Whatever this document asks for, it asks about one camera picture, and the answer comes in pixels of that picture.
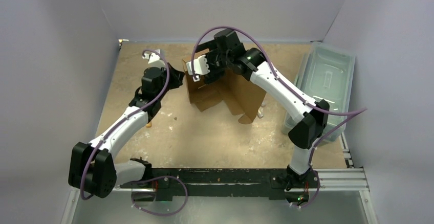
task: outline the transparent storage box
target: transparent storage box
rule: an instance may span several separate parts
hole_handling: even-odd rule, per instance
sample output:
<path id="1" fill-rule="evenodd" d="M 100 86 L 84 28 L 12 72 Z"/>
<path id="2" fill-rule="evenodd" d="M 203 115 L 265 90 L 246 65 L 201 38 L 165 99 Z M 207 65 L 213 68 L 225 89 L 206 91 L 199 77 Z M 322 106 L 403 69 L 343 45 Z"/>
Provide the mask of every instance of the transparent storage box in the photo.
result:
<path id="1" fill-rule="evenodd" d="M 330 104 L 330 111 L 347 112 L 350 103 L 356 56 L 321 42 L 314 42 L 309 54 L 305 54 L 294 84 L 305 94 Z M 329 115 L 324 133 L 330 131 L 345 117 Z M 282 133 L 295 126 L 288 113 L 285 115 Z M 326 140 L 335 141 L 345 130 L 345 124 L 329 135 Z"/>

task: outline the tan work surface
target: tan work surface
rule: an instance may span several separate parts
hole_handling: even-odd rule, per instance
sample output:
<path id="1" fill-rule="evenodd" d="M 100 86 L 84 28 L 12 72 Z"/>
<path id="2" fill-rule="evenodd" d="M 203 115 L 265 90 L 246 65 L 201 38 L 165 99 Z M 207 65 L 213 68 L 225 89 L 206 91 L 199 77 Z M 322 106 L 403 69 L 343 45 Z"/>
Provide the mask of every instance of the tan work surface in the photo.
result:
<path id="1" fill-rule="evenodd" d="M 294 80 L 308 44 L 265 44 L 278 70 Z M 144 49 L 163 49 L 167 61 L 182 70 L 181 59 L 191 55 L 193 44 L 146 44 L 124 42 L 102 111 L 98 134 L 125 111 L 141 85 L 146 60 Z M 266 94 L 264 117 L 252 124 L 238 122 L 224 102 L 200 112 L 187 97 L 186 85 L 170 90 L 151 128 L 139 130 L 122 148 L 116 163 L 143 157 L 153 167 L 176 168 L 286 168 L 293 144 L 280 132 L 284 108 Z M 346 168 L 338 141 L 322 145 L 313 157 L 314 168 Z"/>

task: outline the robotic arm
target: robotic arm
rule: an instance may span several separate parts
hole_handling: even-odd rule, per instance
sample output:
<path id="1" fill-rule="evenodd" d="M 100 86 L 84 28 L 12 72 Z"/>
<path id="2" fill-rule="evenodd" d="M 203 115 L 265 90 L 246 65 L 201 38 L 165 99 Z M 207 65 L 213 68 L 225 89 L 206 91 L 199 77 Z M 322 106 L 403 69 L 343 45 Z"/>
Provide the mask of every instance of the robotic arm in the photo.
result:
<path id="1" fill-rule="evenodd" d="M 131 181 L 147 180 L 152 177 L 152 165 L 141 159 L 131 159 L 123 164 L 114 164 L 113 159 L 130 138 L 147 123 L 149 123 L 161 108 L 161 99 L 170 89 L 182 85 L 184 72 L 169 66 L 169 83 L 160 98 L 146 109 L 138 111 L 141 107 L 157 97 L 164 87 L 167 72 L 163 61 L 156 54 L 146 56 L 149 65 L 143 72 L 142 85 L 136 89 L 135 95 L 122 116 L 99 137 L 85 144 L 77 143 L 71 155 L 68 183 L 70 186 L 80 188 L 82 177 L 85 177 L 84 190 L 95 196 L 104 198 L 114 186 Z M 103 140 L 90 164 L 86 175 L 83 171 L 92 151 Z"/>
<path id="2" fill-rule="evenodd" d="M 291 162 L 287 167 L 287 175 L 276 180 L 285 184 L 287 191 L 291 188 L 303 188 L 306 182 L 315 178 L 310 165 L 310 154 L 312 145 L 319 139 L 327 125 L 328 115 L 302 103 L 284 87 L 270 68 L 274 68 L 276 73 L 278 70 L 266 62 L 260 50 L 256 48 L 245 50 L 234 30 L 226 29 L 216 33 L 214 40 L 199 45 L 197 52 L 205 49 L 209 49 L 209 52 L 195 59 L 193 63 L 187 64 L 188 73 L 193 75 L 194 81 L 199 81 L 197 75 L 199 74 L 203 76 L 204 82 L 209 84 L 223 77 L 225 69 L 231 69 L 273 96 L 297 123 L 288 133 L 295 147 Z M 303 96 L 307 102 L 316 104 L 321 109 L 330 109 L 330 105 L 325 100 L 317 102 L 300 91 L 284 76 L 279 76 L 279 78 Z"/>

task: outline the gray wall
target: gray wall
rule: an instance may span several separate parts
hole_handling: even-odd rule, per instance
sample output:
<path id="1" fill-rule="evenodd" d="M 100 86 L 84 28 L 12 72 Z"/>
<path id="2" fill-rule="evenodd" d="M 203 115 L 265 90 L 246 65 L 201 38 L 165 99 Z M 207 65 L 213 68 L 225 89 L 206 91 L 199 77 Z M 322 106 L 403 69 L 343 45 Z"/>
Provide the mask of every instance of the gray wall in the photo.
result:
<path id="1" fill-rule="evenodd" d="M 218 25 L 262 41 L 322 40 L 344 0 L 100 0 L 119 38 L 196 41 Z"/>
<path id="2" fill-rule="evenodd" d="M 432 223 L 434 0 L 345 0 L 325 42 L 357 54 L 346 135 L 380 223 Z"/>
<path id="3" fill-rule="evenodd" d="M 0 216 L 59 223 L 117 56 L 97 0 L 0 0 Z"/>

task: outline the cardboard box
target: cardboard box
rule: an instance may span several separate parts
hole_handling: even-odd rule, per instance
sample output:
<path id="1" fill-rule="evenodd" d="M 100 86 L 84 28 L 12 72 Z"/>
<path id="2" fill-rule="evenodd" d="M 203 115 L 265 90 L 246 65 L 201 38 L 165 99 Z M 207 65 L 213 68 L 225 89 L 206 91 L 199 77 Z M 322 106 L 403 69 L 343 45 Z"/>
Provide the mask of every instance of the cardboard box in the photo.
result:
<path id="1" fill-rule="evenodd" d="M 205 53 L 206 51 L 196 53 L 195 57 Z M 187 71 L 186 63 L 190 60 L 191 56 L 182 60 L 190 103 L 204 111 L 224 101 L 234 116 L 243 114 L 238 119 L 239 123 L 253 123 L 266 92 L 231 70 L 226 70 L 223 78 L 209 85 L 204 84 L 203 77 L 194 82 Z"/>

